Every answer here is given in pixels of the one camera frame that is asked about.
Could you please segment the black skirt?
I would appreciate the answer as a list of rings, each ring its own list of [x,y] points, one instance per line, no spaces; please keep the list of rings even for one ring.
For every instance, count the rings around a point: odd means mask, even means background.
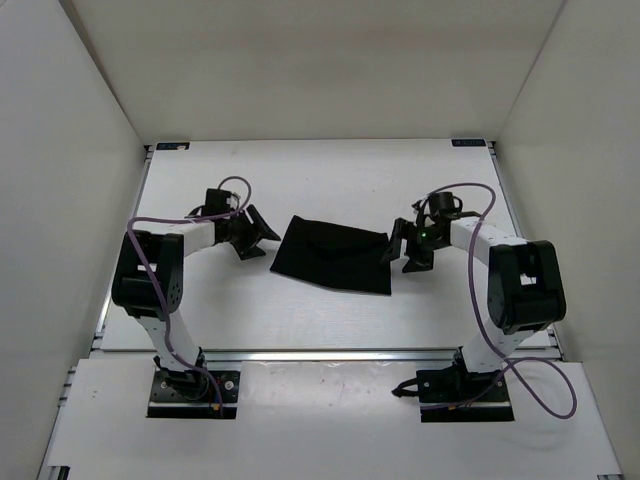
[[[294,216],[270,271],[336,291],[389,296],[385,233]]]

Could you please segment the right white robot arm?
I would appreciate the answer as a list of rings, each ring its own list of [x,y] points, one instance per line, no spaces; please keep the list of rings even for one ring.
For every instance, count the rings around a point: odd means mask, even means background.
[[[557,254],[549,241],[529,241],[466,211],[451,191],[432,193],[414,204],[416,219],[394,221],[381,258],[383,265],[404,256],[404,273],[434,267],[435,252],[455,247],[468,254],[467,278],[475,292],[473,267],[487,267],[488,318],[479,333],[459,349],[462,364],[448,376],[449,391],[471,400],[484,388],[482,374],[499,370],[518,346],[533,334],[565,318],[567,305]]]

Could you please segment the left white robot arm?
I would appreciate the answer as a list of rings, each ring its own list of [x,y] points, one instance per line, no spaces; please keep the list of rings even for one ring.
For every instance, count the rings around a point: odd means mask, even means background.
[[[209,188],[204,203],[181,219],[135,216],[127,222],[112,301],[143,327],[156,349],[156,368],[185,397],[197,398],[216,384],[180,313],[185,259],[227,243],[249,260],[266,254],[261,241],[279,239],[248,198],[222,186]]]

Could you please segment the right table corner label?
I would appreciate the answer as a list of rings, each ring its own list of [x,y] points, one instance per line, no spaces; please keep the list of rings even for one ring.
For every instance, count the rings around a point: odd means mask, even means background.
[[[456,148],[479,148],[486,147],[486,141],[481,138],[454,138],[451,144]]]

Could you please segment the table corner label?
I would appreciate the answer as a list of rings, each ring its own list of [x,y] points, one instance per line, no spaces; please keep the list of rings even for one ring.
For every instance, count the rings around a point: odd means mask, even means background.
[[[486,147],[486,141],[481,138],[454,138],[451,144],[456,148],[479,148]]]
[[[157,151],[184,151],[189,148],[189,142],[160,142],[155,146]]]

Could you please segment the left table corner label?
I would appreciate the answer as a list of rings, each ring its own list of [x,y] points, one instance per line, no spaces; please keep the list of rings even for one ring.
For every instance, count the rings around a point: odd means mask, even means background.
[[[155,146],[157,151],[184,151],[189,148],[189,142],[160,142]]]

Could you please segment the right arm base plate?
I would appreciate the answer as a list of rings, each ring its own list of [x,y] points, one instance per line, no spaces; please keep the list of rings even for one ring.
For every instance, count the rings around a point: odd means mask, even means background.
[[[470,372],[460,353],[443,369],[417,370],[391,393],[417,398],[422,423],[503,423],[515,420],[500,369]]]

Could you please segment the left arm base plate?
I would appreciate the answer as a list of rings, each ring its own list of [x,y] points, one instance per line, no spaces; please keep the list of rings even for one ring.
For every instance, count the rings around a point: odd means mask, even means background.
[[[147,417],[152,419],[234,420],[241,371],[223,368],[208,376],[157,369],[150,387]]]

